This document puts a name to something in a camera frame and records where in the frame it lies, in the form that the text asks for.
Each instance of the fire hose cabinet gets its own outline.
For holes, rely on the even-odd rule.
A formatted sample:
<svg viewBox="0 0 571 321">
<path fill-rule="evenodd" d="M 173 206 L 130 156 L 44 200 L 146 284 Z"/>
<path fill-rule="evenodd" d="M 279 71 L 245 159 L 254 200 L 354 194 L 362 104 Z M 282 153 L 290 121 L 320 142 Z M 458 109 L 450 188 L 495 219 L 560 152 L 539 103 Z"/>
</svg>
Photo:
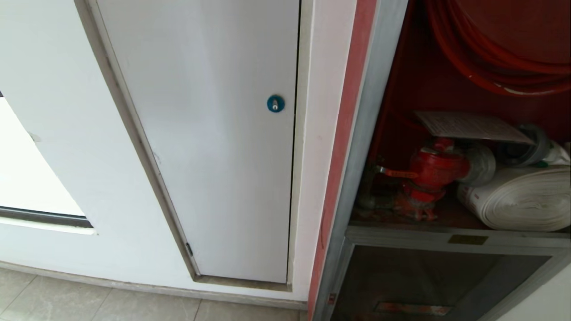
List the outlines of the fire hose cabinet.
<svg viewBox="0 0 571 321">
<path fill-rule="evenodd" d="M 571 270 L 569 6 L 409 0 L 385 83 L 378 21 L 313 320 L 495 321 Z"/>
</svg>

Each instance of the blue lock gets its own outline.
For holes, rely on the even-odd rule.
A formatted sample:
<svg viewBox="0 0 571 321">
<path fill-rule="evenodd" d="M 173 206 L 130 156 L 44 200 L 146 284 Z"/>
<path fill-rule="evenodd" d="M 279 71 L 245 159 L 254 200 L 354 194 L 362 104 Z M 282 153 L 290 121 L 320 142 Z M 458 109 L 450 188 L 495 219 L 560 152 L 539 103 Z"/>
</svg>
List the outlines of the blue lock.
<svg viewBox="0 0 571 321">
<path fill-rule="evenodd" d="M 284 109 L 284 107 L 286 106 L 286 102 L 284 101 L 284 99 L 282 98 L 282 96 L 279 95 L 271 95 L 268 98 L 268 109 L 272 112 L 272 113 L 279 113 L 280 111 L 282 111 Z"/>
</svg>

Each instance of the wall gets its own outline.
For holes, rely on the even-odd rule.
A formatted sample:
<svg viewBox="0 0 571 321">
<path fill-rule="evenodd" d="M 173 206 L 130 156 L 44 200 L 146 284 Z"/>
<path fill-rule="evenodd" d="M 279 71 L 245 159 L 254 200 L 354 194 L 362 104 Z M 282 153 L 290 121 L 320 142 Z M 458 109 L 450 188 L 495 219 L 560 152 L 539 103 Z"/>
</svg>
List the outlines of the wall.
<svg viewBox="0 0 571 321">
<path fill-rule="evenodd" d="M 194 290 L 307 300 L 355 1 L 315 0 L 293 292 L 194 283 L 114 106 L 73 0 L 0 0 L 0 89 L 96 230 L 0 224 L 0 260 Z"/>
<path fill-rule="evenodd" d="M 571 320 L 571 265 L 498 321 Z"/>
</svg>

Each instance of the white fire hose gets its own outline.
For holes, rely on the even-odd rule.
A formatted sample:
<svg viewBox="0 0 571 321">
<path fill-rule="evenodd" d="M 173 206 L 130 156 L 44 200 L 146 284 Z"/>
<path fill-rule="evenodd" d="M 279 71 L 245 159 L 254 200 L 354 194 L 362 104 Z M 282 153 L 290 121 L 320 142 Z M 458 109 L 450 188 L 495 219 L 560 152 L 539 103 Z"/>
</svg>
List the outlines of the white fire hose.
<svg viewBox="0 0 571 321">
<path fill-rule="evenodd" d="M 485 186 L 461 184 L 457 196 L 495 230 L 551 232 L 571 224 L 569 166 L 503 168 Z"/>
</svg>

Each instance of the paper sign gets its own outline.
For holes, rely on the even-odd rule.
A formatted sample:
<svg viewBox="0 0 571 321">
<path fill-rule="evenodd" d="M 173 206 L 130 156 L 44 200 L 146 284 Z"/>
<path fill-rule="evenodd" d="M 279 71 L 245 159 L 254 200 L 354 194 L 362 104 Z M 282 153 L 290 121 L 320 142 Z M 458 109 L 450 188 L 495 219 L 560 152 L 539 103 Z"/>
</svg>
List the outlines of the paper sign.
<svg viewBox="0 0 571 321">
<path fill-rule="evenodd" d="M 524 133 L 496 117 L 447 111 L 417 111 L 416 115 L 436 137 L 490 139 L 535 145 Z"/>
</svg>

